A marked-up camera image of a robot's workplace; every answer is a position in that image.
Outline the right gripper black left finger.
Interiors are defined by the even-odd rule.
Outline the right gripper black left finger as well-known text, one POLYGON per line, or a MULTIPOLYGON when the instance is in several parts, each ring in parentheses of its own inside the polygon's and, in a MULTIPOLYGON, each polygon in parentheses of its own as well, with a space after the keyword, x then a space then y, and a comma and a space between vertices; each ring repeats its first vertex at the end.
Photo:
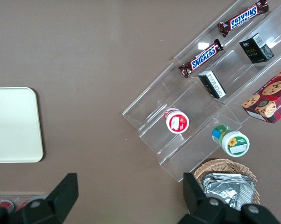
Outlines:
POLYGON ((62 224, 77 198, 76 173, 67 174, 48 195, 0 196, 0 224, 62 224))

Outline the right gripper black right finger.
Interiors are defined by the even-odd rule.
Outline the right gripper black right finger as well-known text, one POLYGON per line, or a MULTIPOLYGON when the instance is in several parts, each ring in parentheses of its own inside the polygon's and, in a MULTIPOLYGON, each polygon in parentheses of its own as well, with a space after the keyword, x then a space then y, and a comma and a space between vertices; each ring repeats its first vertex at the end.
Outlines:
POLYGON ((207 197, 192 173, 183 174, 183 196, 189 214, 180 224, 276 224, 277 218, 266 207, 245 204, 235 210, 219 199, 207 197))

